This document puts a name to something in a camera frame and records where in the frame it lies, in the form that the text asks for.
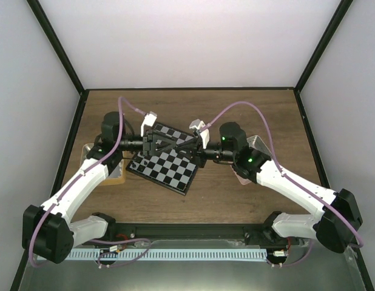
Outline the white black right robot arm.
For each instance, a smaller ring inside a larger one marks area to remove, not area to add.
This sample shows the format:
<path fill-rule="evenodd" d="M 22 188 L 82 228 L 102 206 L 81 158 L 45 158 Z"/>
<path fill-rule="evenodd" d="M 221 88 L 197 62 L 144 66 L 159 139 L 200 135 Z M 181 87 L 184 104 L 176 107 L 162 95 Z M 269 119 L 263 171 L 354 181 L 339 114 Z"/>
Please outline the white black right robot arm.
<path fill-rule="evenodd" d="M 363 220 L 353 193 L 318 186 L 276 165 L 274 155 L 251 145 L 236 122 L 220 126 L 220 142 L 211 142 L 203 127 L 203 121 L 193 121 L 190 128 L 195 136 L 175 150 L 199 166 L 206 160 L 229 162 L 240 179 L 274 190 L 307 211 L 305 215 L 274 212 L 263 228 L 267 243 L 277 244 L 286 237 L 315 239 L 335 253 L 355 246 L 355 233 Z"/>

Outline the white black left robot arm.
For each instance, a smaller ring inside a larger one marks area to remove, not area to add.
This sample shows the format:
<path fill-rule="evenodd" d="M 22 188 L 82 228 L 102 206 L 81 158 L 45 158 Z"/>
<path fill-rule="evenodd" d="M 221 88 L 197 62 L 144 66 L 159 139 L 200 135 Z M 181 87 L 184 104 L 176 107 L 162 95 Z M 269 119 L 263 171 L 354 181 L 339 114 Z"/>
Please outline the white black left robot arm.
<path fill-rule="evenodd" d="M 39 266 L 35 256 L 61 263 L 74 247 L 93 239 L 105 245 L 112 244 L 117 238 L 117 229 L 112 226 L 113 218 L 96 214 L 72 222 L 74 214 L 91 192 L 119 166 L 124 152 L 155 156 L 176 145 L 171 137 L 152 129 L 128 135 L 123 112 L 105 114 L 101 133 L 78 171 L 47 201 L 25 209 L 22 247 L 28 253 L 29 263 Z"/>

